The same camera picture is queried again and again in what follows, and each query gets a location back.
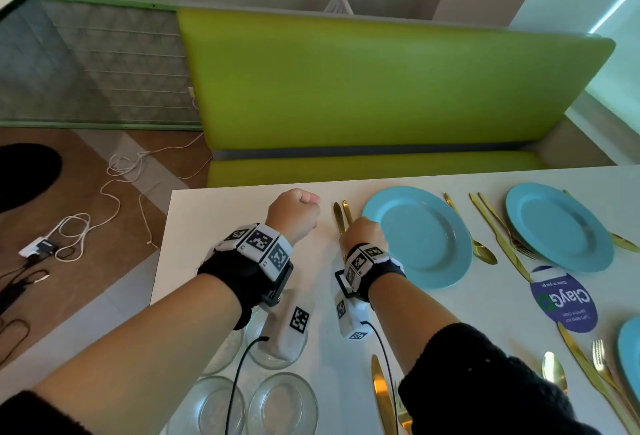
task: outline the floor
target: floor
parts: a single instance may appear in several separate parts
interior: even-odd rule
[[[68,214],[90,213],[95,222],[115,211],[112,198],[98,190],[109,179],[108,161],[114,154],[137,158],[144,150],[181,147],[197,132],[93,131],[55,129],[0,129],[0,145],[14,142],[44,143],[63,157],[56,183],[32,202],[0,215],[4,235],[0,249],[2,271],[21,264],[16,252],[51,230]],[[204,138],[188,148],[170,148],[145,159],[133,184],[112,183],[106,192],[122,202],[112,221],[91,231],[82,258],[62,263],[49,258],[40,264],[51,276],[32,285],[4,314],[5,321],[24,318],[31,325],[27,339],[0,366],[0,402],[28,388],[55,367],[148,305],[159,252],[148,244],[149,232],[160,246],[173,189],[203,188],[207,167],[190,179],[211,157]],[[124,176],[133,179],[131,173]],[[138,197],[148,221],[145,228]],[[66,238],[54,235],[60,244]],[[0,287],[6,279],[0,280]],[[0,335],[0,359],[24,335],[12,326]]]

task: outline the yellow-green upholstery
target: yellow-green upholstery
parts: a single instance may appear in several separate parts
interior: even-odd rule
[[[180,9],[178,17],[207,144],[219,150],[539,140],[615,46],[597,36],[322,15]],[[533,167],[530,155],[511,154],[214,161],[209,185]]]
[[[213,161],[208,188],[436,176],[546,169],[532,152],[435,152],[388,156],[306,157]]]

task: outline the coiled white cable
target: coiled white cable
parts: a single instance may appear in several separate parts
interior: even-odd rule
[[[76,241],[74,241],[71,245],[63,246],[58,251],[56,251],[56,253],[54,255],[56,257],[56,259],[59,260],[59,261],[76,261],[76,260],[79,260],[82,257],[83,253],[84,253],[84,241],[85,241],[86,236],[88,235],[89,231],[91,231],[92,229],[96,229],[96,228],[98,228],[98,226],[102,226],[103,224],[107,224],[109,221],[111,221],[113,218],[115,218],[118,215],[118,213],[120,212],[120,206],[121,206],[120,200],[117,197],[115,197],[113,195],[110,195],[109,193],[105,193],[104,192],[104,188],[106,188],[112,182],[125,182],[125,183],[128,183],[128,184],[134,183],[135,181],[138,180],[138,178],[140,178],[140,174],[144,170],[143,165],[144,165],[145,157],[151,156],[152,154],[155,154],[156,152],[162,152],[163,150],[167,150],[167,149],[184,149],[184,148],[187,148],[188,146],[192,145],[196,140],[201,138],[203,135],[204,135],[204,132],[201,133],[200,135],[198,135],[194,140],[189,142],[187,145],[181,145],[181,146],[175,146],[174,145],[174,146],[170,146],[170,147],[163,147],[163,148],[158,149],[158,150],[152,150],[152,151],[145,150],[143,152],[138,152],[138,158],[135,161],[132,161],[128,157],[118,156],[117,154],[114,154],[113,156],[111,156],[111,158],[109,159],[109,164],[107,165],[107,174],[109,176],[121,177],[121,176],[124,176],[125,174],[133,172],[135,170],[136,171],[135,177],[130,181],[127,180],[127,179],[111,179],[110,181],[107,181],[106,183],[104,183],[104,185],[100,188],[99,192],[100,192],[100,194],[102,196],[107,196],[107,197],[113,198],[118,203],[118,207],[116,208],[115,213],[113,213],[113,215],[111,215],[107,220],[102,221],[102,222],[100,222],[98,224],[94,224],[92,226],[91,225],[91,215],[89,213],[73,214],[71,216],[67,216],[67,217],[63,218],[56,225],[56,227],[53,228],[49,232],[49,234],[47,234],[45,236],[45,239],[49,239],[49,237],[51,237],[53,234],[58,232],[61,236],[65,237],[65,238],[75,238],[76,239]],[[202,167],[200,169],[198,169],[197,172],[193,173],[190,176],[187,176],[187,177],[172,176],[171,179],[190,179],[190,178],[194,177],[195,175],[197,175],[200,171],[202,171],[204,169],[204,167],[207,164],[209,164],[209,161],[211,161],[211,157],[209,157],[207,159],[207,161],[204,164],[202,164]],[[164,179],[163,181],[156,182],[153,186],[151,186],[147,190],[141,192],[140,196],[138,197],[138,205],[140,206],[140,213],[142,213],[142,219],[145,222],[145,228],[147,229],[147,233],[149,235],[149,241],[147,241],[147,244],[153,245],[156,248],[158,248],[158,247],[153,242],[153,237],[152,237],[152,234],[151,234],[151,230],[149,229],[149,225],[147,223],[147,218],[145,217],[145,211],[142,208],[142,196],[144,194],[148,193],[148,191],[150,191],[151,189],[155,188],[158,184],[160,184],[160,183],[162,183],[164,181],[167,181],[167,179]],[[83,227],[82,231],[80,231],[80,233],[77,233],[75,235],[68,235],[68,234],[64,233],[62,231],[62,229],[64,228],[64,226],[69,221],[72,221],[73,219],[76,219],[76,220],[81,221],[82,223],[84,223],[84,227]],[[71,248],[72,246],[76,246],[76,245],[79,245],[79,246],[77,248],[78,255],[75,258],[67,259],[64,256],[63,256],[63,258],[61,258],[59,256],[59,253],[61,251],[65,250],[67,248]]]

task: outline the wrist-mounted device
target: wrist-mounted device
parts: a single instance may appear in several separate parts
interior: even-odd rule
[[[397,273],[406,277],[400,261],[378,246],[360,243],[351,248],[346,257],[344,270],[337,271],[335,278],[345,298],[369,302],[369,287],[385,273]],[[347,280],[351,292],[344,285],[342,277]]]
[[[264,302],[278,304],[293,271],[289,260],[293,247],[275,229],[264,223],[238,226],[215,245],[213,254],[198,268],[198,274],[218,277],[236,294],[242,315],[234,330],[242,329],[253,307]]]

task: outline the person's left hand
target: person's left hand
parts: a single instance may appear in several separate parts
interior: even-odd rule
[[[319,196],[303,189],[291,189],[271,203],[265,224],[276,229],[293,246],[316,228],[319,214]]]

